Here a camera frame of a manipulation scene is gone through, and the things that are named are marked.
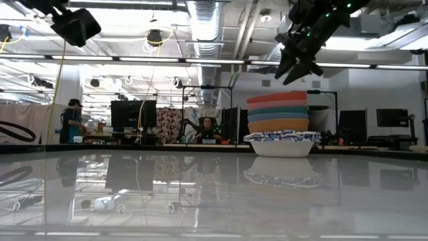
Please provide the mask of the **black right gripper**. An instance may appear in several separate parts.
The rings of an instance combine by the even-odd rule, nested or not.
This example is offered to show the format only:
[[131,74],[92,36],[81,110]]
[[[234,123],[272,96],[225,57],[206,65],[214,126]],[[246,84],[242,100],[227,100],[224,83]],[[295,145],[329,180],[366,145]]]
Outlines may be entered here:
[[315,55],[340,27],[350,26],[350,15],[370,0],[297,0],[290,11],[291,26],[275,40],[284,46],[274,78],[288,70],[286,86],[308,74],[321,76],[323,70],[315,63]]

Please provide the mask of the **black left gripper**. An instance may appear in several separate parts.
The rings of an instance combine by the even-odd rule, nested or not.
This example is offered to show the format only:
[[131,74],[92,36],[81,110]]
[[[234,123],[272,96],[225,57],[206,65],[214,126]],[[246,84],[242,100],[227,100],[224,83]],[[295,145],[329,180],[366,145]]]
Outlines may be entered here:
[[99,34],[100,24],[87,9],[70,11],[66,9],[69,0],[18,0],[28,9],[36,9],[52,17],[50,27],[72,46],[83,47],[86,41]]

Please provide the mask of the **red-orange plastic bowl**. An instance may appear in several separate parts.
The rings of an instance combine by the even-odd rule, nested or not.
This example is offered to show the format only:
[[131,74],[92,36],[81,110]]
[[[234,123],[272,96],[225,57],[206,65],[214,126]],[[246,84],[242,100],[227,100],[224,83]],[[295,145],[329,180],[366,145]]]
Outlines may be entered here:
[[271,101],[280,101],[280,100],[306,100],[307,92],[295,91],[295,92],[280,92],[274,94],[268,94],[264,96],[256,96],[253,98],[248,98],[246,103],[254,104],[259,102],[271,102]]

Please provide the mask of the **pink plastic bowl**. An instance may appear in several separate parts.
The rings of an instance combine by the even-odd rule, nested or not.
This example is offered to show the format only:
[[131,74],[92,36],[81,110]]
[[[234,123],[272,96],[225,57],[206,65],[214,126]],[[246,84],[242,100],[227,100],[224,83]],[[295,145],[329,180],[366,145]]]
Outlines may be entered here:
[[308,103],[307,100],[277,100],[277,101],[267,101],[267,102],[257,102],[247,105],[248,110],[259,110],[264,108],[275,108],[275,107],[285,107],[285,106],[306,106]]

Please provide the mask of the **green plastic bowl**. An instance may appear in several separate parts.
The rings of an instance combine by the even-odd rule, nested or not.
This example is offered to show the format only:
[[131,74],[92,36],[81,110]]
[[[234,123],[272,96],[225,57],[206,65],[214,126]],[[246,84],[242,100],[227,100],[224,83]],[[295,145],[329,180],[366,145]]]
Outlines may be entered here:
[[268,113],[279,113],[279,112],[290,112],[290,113],[303,113],[306,114],[308,112],[307,106],[279,106],[272,108],[261,108],[257,110],[249,110],[248,115],[255,114],[268,114]]

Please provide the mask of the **blue plastic bowl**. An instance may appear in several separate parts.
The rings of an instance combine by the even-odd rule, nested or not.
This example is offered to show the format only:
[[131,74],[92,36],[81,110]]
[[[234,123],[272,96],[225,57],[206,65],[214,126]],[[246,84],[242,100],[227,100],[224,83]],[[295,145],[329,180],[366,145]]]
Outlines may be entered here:
[[252,114],[248,115],[247,119],[249,123],[274,120],[274,119],[283,119],[283,118],[308,118],[307,113],[295,113],[295,112],[273,112],[273,113],[263,113],[263,114]]

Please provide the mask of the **yellow-orange plastic bowl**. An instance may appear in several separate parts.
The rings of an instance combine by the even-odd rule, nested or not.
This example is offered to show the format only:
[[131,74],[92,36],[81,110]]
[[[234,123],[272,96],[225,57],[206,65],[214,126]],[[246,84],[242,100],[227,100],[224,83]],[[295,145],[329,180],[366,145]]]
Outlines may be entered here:
[[306,118],[280,118],[261,120],[248,124],[250,133],[272,132],[272,131],[307,131],[309,120]]

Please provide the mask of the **black round ceiling device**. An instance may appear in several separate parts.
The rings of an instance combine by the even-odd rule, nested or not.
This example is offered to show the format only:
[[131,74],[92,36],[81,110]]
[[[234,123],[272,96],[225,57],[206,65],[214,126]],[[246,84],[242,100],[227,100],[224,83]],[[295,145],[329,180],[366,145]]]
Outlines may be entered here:
[[163,44],[163,39],[161,36],[161,30],[151,29],[146,37],[147,43],[152,47],[157,47]]

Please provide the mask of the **black monitor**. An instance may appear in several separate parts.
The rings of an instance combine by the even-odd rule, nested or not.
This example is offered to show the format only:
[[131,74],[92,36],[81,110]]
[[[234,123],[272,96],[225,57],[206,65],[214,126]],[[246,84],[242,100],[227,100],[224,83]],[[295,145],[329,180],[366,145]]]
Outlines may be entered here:
[[366,111],[342,110],[339,115],[338,131],[354,141],[365,141],[367,137]]
[[156,127],[155,100],[117,100],[110,103],[113,127]]
[[378,127],[409,127],[407,109],[376,109]]

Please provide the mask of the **person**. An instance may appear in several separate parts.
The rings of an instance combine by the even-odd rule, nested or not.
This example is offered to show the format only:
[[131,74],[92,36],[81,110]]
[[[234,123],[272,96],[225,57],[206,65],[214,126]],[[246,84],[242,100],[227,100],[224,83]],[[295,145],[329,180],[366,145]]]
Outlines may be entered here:
[[202,143],[204,139],[215,139],[220,143],[223,138],[218,131],[215,130],[213,121],[215,119],[209,116],[200,119],[200,131],[197,131],[194,138],[198,143]]
[[68,107],[61,114],[60,144],[74,143],[74,137],[86,133],[86,127],[82,124],[82,107],[80,100],[69,100]]

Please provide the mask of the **white banner with black logo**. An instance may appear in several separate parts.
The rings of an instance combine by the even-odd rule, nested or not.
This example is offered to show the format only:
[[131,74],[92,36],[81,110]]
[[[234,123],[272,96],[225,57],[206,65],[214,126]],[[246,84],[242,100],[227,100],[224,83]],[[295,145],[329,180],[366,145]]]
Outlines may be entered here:
[[0,145],[37,145],[50,105],[0,105]]

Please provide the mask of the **cluttered background desk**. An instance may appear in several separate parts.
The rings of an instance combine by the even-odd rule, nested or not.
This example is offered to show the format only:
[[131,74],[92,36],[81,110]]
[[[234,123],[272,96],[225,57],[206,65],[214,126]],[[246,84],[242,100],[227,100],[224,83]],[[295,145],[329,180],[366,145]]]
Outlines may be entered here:
[[136,133],[115,132],[113,128],[101,126],[102,132],[90,132],[83,124],[72,124],[60,130],[60,144],[131,145],[138,142]]

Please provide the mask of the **floral patterned curtain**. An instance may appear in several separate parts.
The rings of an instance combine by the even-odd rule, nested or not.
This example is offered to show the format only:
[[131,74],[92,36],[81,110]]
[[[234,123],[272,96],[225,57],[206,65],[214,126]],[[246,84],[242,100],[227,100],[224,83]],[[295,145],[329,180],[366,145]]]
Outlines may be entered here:
[[156,110],[156,127],[151,127],[150,132],[154,133],[162,144],[174,143],[180,133],[181,109],[158,108]]

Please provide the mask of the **black metal rig frame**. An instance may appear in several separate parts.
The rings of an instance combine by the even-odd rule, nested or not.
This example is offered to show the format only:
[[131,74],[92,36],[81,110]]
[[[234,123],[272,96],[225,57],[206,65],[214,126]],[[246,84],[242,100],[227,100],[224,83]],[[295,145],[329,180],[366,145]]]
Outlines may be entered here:
[[335,133],[338,134],[339,113],[338,113],[338,93],[335,91],[322,91],[322,90],[307,90],[307,94],[333,94],[334,95],[334,111],[335,111]]
[[[216,105],[211,102],[211,97],[215,93],[220,93],[221,90],[228,89],[230,94],[233,94],[233,90],[230,87],[222,86],[184,86],[182,91],[182,119],[181,129],[177,137],[177,141],[181,143],[196,143],[196,144],[230,144],[234,142],[234,134],[236,132],[236,113],[232,107],[232,98],[230,98],[229,109],[217,109]],[[197,102],[196,107],[185,107],[185,98],[188,97],[192,91],[198,90],[199,93],[196,97],[203,99],[202,106],[199,106]],[[215,139],[204,139],[202,143],[198,143],[194,138],[197,131],[200,131],[200,119],[203,117],[212,117],[214,128],[220,133],[223,140],[217,143]]]

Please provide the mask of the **black aluminium table frame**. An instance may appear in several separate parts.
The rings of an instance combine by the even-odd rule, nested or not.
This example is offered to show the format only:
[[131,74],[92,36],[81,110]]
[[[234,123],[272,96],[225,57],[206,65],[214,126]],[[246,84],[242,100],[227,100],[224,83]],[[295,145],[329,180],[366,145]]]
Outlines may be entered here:
[[[208,153],[254,153],[250,146],[234,145],[0,145],[0,155],[38,153],[55,151],[87,151],[87,150],[108,150],[108,151],[177,151],[177,152],[208,152]],[[380,151],[374,149],[334,149],[329,146],[327,149],[313,148],[310,151],[314,155],[356,155],[366,157],[381,157],[389,159],[403,159],[411,161],[422,161],[428,163],[428,153],[418,153],[412,151]]]

